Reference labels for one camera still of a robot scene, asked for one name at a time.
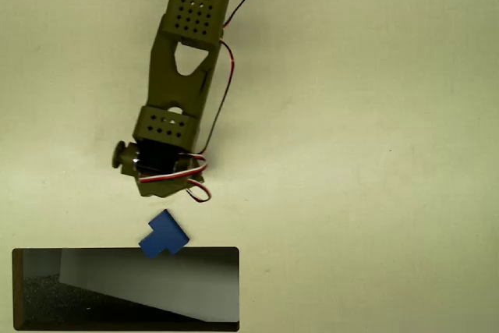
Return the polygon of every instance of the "blue wooden block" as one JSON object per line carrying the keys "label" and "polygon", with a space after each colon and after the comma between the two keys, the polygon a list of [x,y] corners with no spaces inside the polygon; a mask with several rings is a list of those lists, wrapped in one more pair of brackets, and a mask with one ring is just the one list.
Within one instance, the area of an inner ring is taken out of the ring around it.
{"label": "blue wooden block", "polygon": [[173,255],[189,242],[187,234],[167,210],[163,210],[153,218],[149,226],[153,232],[140,241],[139,246],[150,259],[155,258],[165,249]]}

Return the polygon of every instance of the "beige table surface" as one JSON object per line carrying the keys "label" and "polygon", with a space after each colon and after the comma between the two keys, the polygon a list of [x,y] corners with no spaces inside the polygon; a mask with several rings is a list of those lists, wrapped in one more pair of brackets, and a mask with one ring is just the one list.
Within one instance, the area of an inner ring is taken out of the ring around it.
{"label": "beige table surface", "polygon": [[499,0],[249,0],[205,205],[110,166],[166,4],[0,0],[0,331],[13,248],[136,246],[163,208],[240,249],[241,332],[499,329]]}

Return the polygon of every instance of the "red and white wire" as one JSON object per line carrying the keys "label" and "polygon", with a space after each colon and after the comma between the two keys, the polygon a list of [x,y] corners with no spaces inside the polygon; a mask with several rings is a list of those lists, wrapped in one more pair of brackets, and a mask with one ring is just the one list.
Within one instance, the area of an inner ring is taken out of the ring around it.
{"label": "red and white wire", "polygon": [[138,178],[139,182],[145,183],[145,182],[159,182],[159,181],[169,181],[172,179],[181,179],[182,177],[187,177],[189,175],[195,175],[197,173],[201,173],[208,166],[206,158],[201,154],[184,154],[184,153],[182,153],[179,155],[180,156],[189,156],[192,159],[202,161],[203,163],[199,167],[187,169],[187,170],[181,171],[181,172],[169,173],[167,175],[151,175],[148,177],[139,177]]}

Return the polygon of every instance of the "robotic arm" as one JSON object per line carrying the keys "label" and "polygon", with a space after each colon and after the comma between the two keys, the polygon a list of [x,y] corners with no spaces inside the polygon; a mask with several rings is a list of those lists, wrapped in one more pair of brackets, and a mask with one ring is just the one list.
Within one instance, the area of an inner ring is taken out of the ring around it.
{"label": "robotic arm", "polygon": [[[221,40],[224,27],[232,18],[224,23],[228,1],[168,2],[150,54],[149,94],[133,132],[136,142],[126,146],[120,141],[112,159],[114,168],[121,166],[122,174],[136,180],[142,196],[167,197],[180,190],[191,193],[189,188],[198,186],[208,194],[206,200],[211,197],[202,185],[204,150],[195,154],[193,148],[218,53],[225,44]],[[189,76],[177,71],[178,43],[208,52]]]}

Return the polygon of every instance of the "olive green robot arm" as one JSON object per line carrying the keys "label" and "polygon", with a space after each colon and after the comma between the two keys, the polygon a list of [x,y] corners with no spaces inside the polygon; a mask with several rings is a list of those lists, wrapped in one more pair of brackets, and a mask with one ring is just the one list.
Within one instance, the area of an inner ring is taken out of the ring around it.
{"label": "olive green robot arm", "polygon": [[[120,141],[113,167],[137,181],[140,194],[166,197],[202,182],[200,173],[177,179],[140,183],[144,175],[172,174],[195,168],[193,153],[211,78],[221,48],[228,0],[169,0],[150,54],[149,94],[140,109],[128,146]],[[179,74],[175,63],[178,43],[208,52],[189,76]]]}

